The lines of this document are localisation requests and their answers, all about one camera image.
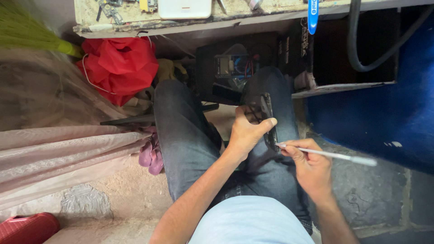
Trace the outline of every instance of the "workbench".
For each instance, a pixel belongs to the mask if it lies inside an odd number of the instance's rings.
[[[264,0],[261,7],[251,10],[246,0],[222,0],[226,13],[213,0],[212,14],[206,19],[163,20],[158,11],[141,12],[137,1],[126,1],[118,12],[125,24],[116,25],[111,18],[101,15],[97,22],[99,5],[95,0],[74,0],[77,26],[74,32],[85,38],[114,38],[154,36],[195,30],[247,25],[307,17],[303,0]],[[434,0],[362,0],[361,10],[375,10],[433,4]],[[350,0],[325,0],[319,3],[319,14],[347,13]]]

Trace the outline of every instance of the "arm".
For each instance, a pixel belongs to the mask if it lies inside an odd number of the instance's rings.
[[[243,107],[238,107],[235,112],[227,149],[165,212],[152,234],[151,244],[185,244],[230,174],[247,158],[259,139],[277,124],[277,120],[271,118],[252,125],[245,117]]]
[[[316,205],[323,244],[358,244],[332,193],[332,163],[315,153],[304,153],[296,147],[322,149],[313,139],[286,141],[284,156],[296,164],[297,180]]]

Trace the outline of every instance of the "smartphone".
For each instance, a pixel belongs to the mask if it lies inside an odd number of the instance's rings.
[[[247,103],[252,112],[260,112],[261,118],[256,118],[259,123],[265,119],[274,118],[273,109],[271,107],[271,98],[269,93],[263,93],[259,96],[255,96],[251,101]],[[265,144],[274,150],[279,152],[280,148],[276,145],[277,143],[277,133],[276,127],[274,126],[269,132],[264,135]]]

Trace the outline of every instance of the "knee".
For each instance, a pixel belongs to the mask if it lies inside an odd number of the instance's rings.
[[[280,70],[276,67],[263,67],[249,80],[253,89],[267,91],[276,87],[287,86],[287,81]]]
[[[177,100],[182,94],[188,92],[186,85],[178,80],[167,79],[158,83],[154,92],[154,102],[161,103],[164,101]]]
[[[283,76],[282,72],[274,66],[263,67],[257,73],[265,76]]]

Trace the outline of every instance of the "black hose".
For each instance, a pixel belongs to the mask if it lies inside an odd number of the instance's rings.
[[[360,15],[360,5],[362,0],[351,0],[349,13],[349,31],[347,38],[348,59],[351,66],[359,72],[371,71],[380,66],[384,61],[390,58],[399,48],[413,35],[413,33],[421,27],[422,23],[428,18],[434,9],[434,5],[430,5],[423,14],[414,22],[403,36],[391,47],[383,56],[371,63],[370,65],[362,65],[357,55],[357,25]]]

